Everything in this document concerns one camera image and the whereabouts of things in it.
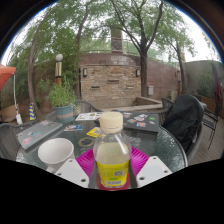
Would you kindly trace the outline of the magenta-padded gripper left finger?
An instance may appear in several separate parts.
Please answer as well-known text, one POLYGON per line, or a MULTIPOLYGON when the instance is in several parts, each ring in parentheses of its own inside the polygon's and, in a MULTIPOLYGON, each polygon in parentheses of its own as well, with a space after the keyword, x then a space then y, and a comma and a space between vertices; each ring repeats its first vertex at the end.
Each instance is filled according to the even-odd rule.
POLYGON ((96 188, 97 167, 93 150, 79 156, 77 159, 68 159, 56 172, 56 175, 83 188, 96 188))

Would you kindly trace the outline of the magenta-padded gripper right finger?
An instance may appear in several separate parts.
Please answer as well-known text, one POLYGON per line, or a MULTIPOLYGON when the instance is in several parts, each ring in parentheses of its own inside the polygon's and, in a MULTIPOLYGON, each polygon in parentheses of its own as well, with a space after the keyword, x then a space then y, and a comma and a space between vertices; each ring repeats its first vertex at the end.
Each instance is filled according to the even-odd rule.
POLYGON ((131 168, 138 188, 172 173, 159 157, 148 156, 136 148, 132 148, 131 168))

